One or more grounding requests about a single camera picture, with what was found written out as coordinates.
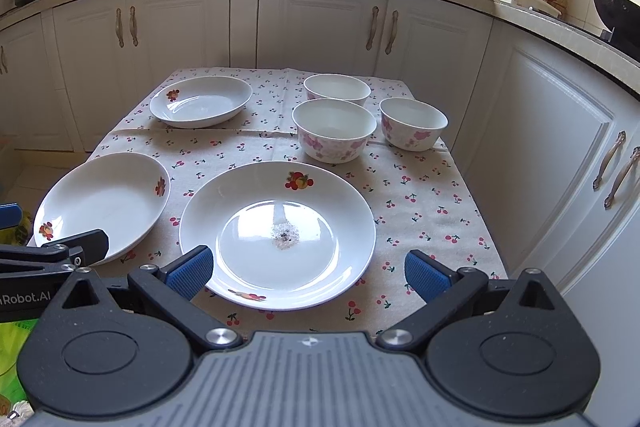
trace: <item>screw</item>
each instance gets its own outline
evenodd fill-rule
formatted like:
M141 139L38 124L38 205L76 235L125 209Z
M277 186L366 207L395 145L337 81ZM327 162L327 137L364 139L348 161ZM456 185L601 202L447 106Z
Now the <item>screw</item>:
M215 328L207 331L205 338L214 346L228 346L238 339L238 334L229 328Z
M382 341L388 346L406 346L411 343L414 336L406 330L386 330L380 335Z

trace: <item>white bowl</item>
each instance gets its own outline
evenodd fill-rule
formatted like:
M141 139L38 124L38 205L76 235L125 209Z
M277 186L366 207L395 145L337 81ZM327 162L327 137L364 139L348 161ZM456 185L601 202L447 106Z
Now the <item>white bowl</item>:
M117 152L73 169L49 191L36 213L34 240L102 229L109 237L103 264L127 253L155 225L169 199L169 173L150 156Z
M386 140L406 151L430 149L449 124L441 111L410 98L387 98L380 102L380 113Z
M293 110L300 147L324 163L356 159L376 130L376 119L355 103L334 98L307 100Z
M190 198L180 248L208 246L207 288L242 306L298 310L348 290L371 261L369 205L339 176L295 162L225 171Z
M179 129L200 129L230 120L253 90L232 76L196 76L165 87L149 104L154 117Z
M371 88L362 80L345 74L315 74L305 80L306 99L337 98L364 105Z

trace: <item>tablecloth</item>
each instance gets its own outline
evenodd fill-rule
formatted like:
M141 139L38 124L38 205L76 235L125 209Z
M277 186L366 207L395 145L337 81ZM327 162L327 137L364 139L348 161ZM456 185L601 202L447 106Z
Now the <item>tablecloth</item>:
M206 74L236 76L252 86L251 100L233 120L213 128L182 130L151 115L149 102L155 92L178 80ZM180 217L200 187L247 163L287 160L328 169L359 190L374 214L374 256L350 290L312 309L257 311L208 290L193 299L201 309L242 334L253 330L366 330L375 335L424 304L404 278L404 256L414 248L451 269L471 265L494 279L504 278L500 257L444 143L438 140L433 150L410 153L390 146L380 133L378 103L390 96L411 97L409 89L394 80L360 77L371 87L366 108L378 119L378 129L359 158L331 166L299 149L291 118L293 108L306 100L303 81L311 74L230 68L179 70L132 110L102 140L90 160L122 151L152 156L171 175L171 195L148 236L120 259L98 267L98 272L114 277L141 264L164 266L173 261L180 255Z

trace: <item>cabinet door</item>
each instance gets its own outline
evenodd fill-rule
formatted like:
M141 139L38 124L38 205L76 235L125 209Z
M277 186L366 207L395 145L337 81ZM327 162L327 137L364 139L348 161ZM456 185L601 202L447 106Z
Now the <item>cabinet door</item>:
M258 68L372 75L387 0L260 0Z
M127 0L138 100L175 70L229 65L229 0Z
M66 91L88 152L140 101L127 16L125 0L78 0L53 10Z
M600 380L586 410L594 425L628 427L638 421L638 230L640 204L564 295L600 356Z
M389 0L375 75L402 80L449 119L452 148L465 115L492 19L440 0Z
M8 133L22 149L71 150L65 121L47 62L39 15L0 34L4 108L12 118Z
M634 133L640 102L566 52L494 23L474 95L453 151L510 274L538 267L561 282L624 205L603 201L628 161L630 140L593 190L618 133ZM637 193L637 176L621 196ZM577 229L598 209L580 237Z

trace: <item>white plate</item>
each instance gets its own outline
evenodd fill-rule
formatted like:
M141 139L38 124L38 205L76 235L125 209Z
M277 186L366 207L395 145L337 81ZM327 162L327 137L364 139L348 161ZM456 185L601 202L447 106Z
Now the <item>white plate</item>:
M158 91L149 110L165 124L200 129L230 120L249 102L253 90L232 76L196 76Z
M170 191L162 165L143 154L118 152L73 169L49 191L36 213L33 237L49 241L102 229L109 237L103 264L135 247L162 214Z
M299 310L350 288L369 266L369 205L343 179L295 162L224 172L196 192L180 221L183 252L214 253L207 287L250 308Z

